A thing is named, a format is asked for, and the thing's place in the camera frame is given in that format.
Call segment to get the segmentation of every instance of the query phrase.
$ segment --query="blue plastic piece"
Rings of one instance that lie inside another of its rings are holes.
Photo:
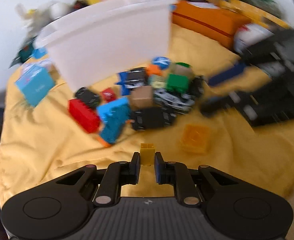
[[[208,81],[208,85],[211,87],[215,87],[228,79],[238,76],[244,71],[245,67],[245,63],[238,62],[232,68],[229,68],[224,72],[221,72],[218,75],[211,77]]]
[[[156,183],[160,183],[160,164],[158,162],[158,159],[155,156],[155,165],[154,165],[154,169],[155,169],[155,175],[156,175]]]
[[[170,10],[171,12],[175,11],[176,8],[177,8],[177,5],[175,5],[175,4],[170,4],[170,5],[169,5],[169,10]]]
[[[111,115],[106,116],[104,129],[99,133],[99,136],[109,144],[115,144],[126,121],[129,119],[129,105],[113,107]]]
[[[40,59],[47,54],[47,50],[45,48],[34,49],[32,53],[32,57],[35,59]]]
[[[111,116],[113,114],[113,111],[111,110],[114,107],[119,107],[123,105],[129,105],[128,103],[128,98],[123,97],[119,98],[117,100],[111,101],[107,104],[100,105],[96,108],[97,114],[99,115],[100,119],[106,123],[107,122],[107,117]]]
[[[165,70],[169,68],[171,60],[167,57],[156,57],[151,61],[151,63],[159,66],[161,70]]]
[[[117,82],[116,85],[121,86],[121,95],[122,96],[130,95],[130,90],[125,87],[125,81],[126,81],[126,78],[127,78],[127,74],[128,73],[126,71],[118,73],[120,81]]]
[[[35,107],[54,87],[55,82],[46,68],[35,64],[22,74],[15,84],[25,96],[27,102]]]

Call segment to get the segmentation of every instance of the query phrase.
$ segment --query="metal pin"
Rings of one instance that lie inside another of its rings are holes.
[[[98,204],[108,204],[111,202],[111,198],[109,196],[99,196],[95,199]]]
[[[197,205],[199,203],[199,199],[196,197],[187,197],[184,198],[184,203],[186,205]]]

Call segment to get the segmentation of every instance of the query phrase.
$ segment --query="red lego brick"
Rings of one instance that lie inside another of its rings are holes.
[[[111,88],[107,88],[102,91],[102,96],[103,99],[108,103],[117,99],[114,90],[112,90]]]
[[[79,99],[69,100],[68,111],[87,133],[98,131],[100,124],[99,116]]]

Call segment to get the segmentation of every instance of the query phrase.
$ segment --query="orange lego piece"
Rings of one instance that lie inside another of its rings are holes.
[[[105,148],[109,148],[112,145],[109,144],[108,142],[106,142],[103,138],[101,138],[100,136],[96,137],[96,140],[99,141]]]
[[[162,72],[161,72],[161,69],[159,68],[158,65],[153,65],[153,64],[150,64],[147,69],[147,74],[148,76],[151,76],[151,75],[157,75],[157,76],[162,76]]]
[[[156,149],[152,143],[140,144],[140,164],[153,165],[155,160]]]
[[[207,153],[211,129],[207,126],[188,124],[185,126],[180,144],[187,152]]]

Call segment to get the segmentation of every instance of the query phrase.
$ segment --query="yellow fabric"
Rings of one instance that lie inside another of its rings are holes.
[[[169,57],[193,66],[196,74],[211,75],[232,64],[237,56],[201,34],[172,26]],[[252,129],[235,110],[203,117],[195,106],[190,114],[179,115],[172,127],[135,132],[127,124],[116,145],[103,148],[95,134],[86,134],[69,116],[68,100],[73,94],[54,72],[56,86],[35,108],[25,102],[15,87],[16,71],[7,88],[4,128],[0,144],[0,204],[13,195],[61,176],[86,164],[98,169],[108,164],[129,161],[140,143],[153,143],[166,161],[185,163],[196,169],[208,164],[249,183],[288,196],[294,189],[294,121]],[[94,84],[102,91],[117,81],[116,75]],[[225,94],[231,90],[255,89],[268,82],[259,69],[245,73],[206,95]],[[212,129],[207,155],[185,152],[178,145],[187,124],[206,125]],[[168,196],[169,185],[157,185],[153,166],[142,166],[139,183],[124,186],[122,195]]]

